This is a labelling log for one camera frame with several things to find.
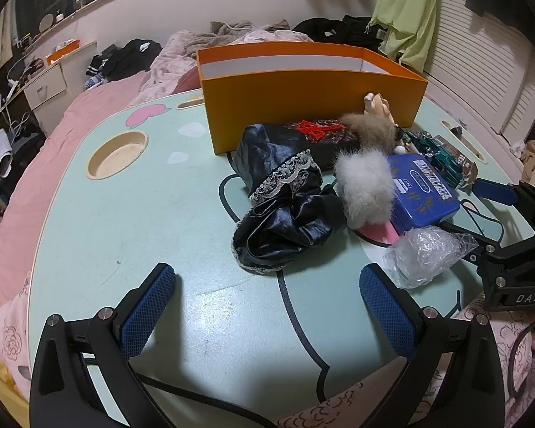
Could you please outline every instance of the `white fur cube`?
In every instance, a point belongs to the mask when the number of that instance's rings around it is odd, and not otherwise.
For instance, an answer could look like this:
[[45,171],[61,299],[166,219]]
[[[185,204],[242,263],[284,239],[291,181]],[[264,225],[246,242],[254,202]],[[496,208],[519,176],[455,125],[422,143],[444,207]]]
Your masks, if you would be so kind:
[[394,183],[386,156],[377,150],[345,154],[335,163],[335,189],[343,201],[349,228],[388,222]]

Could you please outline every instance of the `metal bolt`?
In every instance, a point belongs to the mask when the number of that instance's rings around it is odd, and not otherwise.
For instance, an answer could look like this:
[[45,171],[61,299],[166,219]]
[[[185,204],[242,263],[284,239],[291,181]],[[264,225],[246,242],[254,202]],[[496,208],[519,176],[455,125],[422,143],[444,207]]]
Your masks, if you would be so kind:
[[435,319],[438,316],[438,311],[433,307],[425,307],[422,312],[429,319]]
[[112,315],[113,315],[113,309],[110,307],[103,307],[99,312],[97,312],[97,316],[101,320],[107,320]]
[[58,316],[57,314],[54,314],[52,316],[49,316],[46,320],[46,323],[49,325],[49,326],[54,326],[56,323],[59,322],[59,319],[60,319],[60,316]]
[[484,314],[478,314],[476,316],[476,320],[478,321],[480,325],[487,325],[489,323],[489,320]]

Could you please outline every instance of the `beige oval tray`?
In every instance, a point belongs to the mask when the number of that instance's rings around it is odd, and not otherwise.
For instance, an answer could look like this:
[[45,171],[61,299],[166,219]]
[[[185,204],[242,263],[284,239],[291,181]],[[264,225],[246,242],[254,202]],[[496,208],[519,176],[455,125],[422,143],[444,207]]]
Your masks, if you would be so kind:
[[148,143],[149,136],[141,131],[123,132],[110,138],[90,157],[87,176],[101,180],[121,172],[143,153]]

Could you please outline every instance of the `small orange box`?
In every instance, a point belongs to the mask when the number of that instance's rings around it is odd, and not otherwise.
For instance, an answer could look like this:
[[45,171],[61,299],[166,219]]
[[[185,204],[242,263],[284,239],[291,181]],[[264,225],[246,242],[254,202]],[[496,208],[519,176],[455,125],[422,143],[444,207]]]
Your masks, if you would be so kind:
[[380,93],[395,122],[410,127],[428,82],[365,48],[271,41],[197,52],[208,127],[216,154],[238,146],[256,122],[337,119],[362,112]]
[[48,63],[48,66],[51,66],[55,61],[60,59],[63,55],[67,55],[68,53],[71,53],[73,50],[77,50],[79,48],[79,40],[74,40],[71,43],[68,43],[65,47],[61,48],[61,50],[54,51],[51,55],[46,56],[46,61]]

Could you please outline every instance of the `white paper roll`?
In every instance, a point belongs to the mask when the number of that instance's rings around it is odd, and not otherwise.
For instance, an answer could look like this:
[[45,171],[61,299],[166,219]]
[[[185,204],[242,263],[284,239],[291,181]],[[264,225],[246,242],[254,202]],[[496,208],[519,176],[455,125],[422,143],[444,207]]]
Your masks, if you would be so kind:
[[12,169],[12,145],[6,131],[0,129],[0,177],[7,177]]

